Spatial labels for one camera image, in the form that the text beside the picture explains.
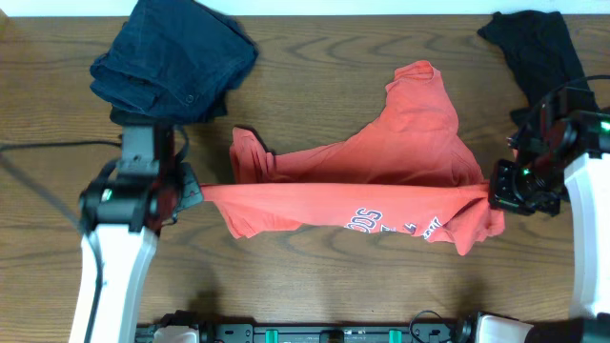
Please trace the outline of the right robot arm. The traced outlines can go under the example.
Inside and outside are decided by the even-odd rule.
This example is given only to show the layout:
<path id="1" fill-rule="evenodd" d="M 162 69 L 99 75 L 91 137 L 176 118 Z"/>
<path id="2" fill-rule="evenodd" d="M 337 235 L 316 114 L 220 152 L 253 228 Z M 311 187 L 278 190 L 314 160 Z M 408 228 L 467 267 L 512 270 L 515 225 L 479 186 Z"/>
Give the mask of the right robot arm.
<path id="1" fill-rule="evenodd" d="M 521 215 L 571 207 L 574 288 L 566 320 L 529 324 L 475 313 L 455 342 L 606 342 L 609 339 L 609 116 L 574 83 L 549 92 L 509 140 L 515 160 L 499 160 L 489 203 Z"/>

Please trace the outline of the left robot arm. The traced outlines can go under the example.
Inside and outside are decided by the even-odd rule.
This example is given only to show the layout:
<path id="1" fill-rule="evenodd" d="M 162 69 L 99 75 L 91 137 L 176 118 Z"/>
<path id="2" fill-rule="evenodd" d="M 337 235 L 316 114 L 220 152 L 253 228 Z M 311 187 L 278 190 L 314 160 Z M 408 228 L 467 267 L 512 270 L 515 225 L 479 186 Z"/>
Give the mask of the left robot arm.
<path id="1" fill-rule="evenodd" d="M 173 125 L 125 125 L 120 157 L 79 198 L 82 272 L 72 342 L 132 342 L 160 232 L 203 200 Z"/>

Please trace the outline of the red printed t-shirt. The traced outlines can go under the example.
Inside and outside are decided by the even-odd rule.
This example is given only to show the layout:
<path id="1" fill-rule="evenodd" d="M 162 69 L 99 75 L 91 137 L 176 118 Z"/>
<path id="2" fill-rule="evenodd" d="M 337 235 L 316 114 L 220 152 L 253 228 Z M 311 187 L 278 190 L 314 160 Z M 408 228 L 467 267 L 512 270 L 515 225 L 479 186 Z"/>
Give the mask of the red printed t-shirt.
<path id="1" fill-rule="evenodd" d="M 458 137 L 458 115 L 441 73 L 427 61 L 395 72 L 379 117 L 350 138 L 274 154 L 236 128 L 232 185 L 205 184 L 231 234 L 253 237 L 304 225 L 398 232 L 448 242 L 460 254 L 501 234 L 501 211 Z"/>

